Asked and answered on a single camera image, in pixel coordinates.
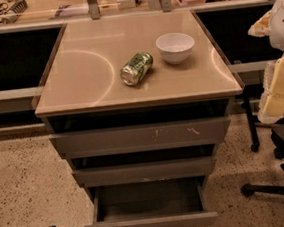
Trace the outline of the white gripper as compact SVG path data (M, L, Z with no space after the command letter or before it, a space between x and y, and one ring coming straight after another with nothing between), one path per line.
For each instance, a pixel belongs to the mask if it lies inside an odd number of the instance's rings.
M270 11L263 14L248 29L250 36L262 38L270 34ZM258 119L261 123L275 123L284 116L284 54L277 61L269 61L264 70L263 94L259 101Z

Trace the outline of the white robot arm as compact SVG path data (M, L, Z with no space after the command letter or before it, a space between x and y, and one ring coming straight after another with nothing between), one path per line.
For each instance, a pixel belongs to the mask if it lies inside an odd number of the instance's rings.
M277 61L267 63L258 110L261 123L276 123L284 116L284 0L276 0L270 11L252 24L248 34L268 36L271 47L283 52Z

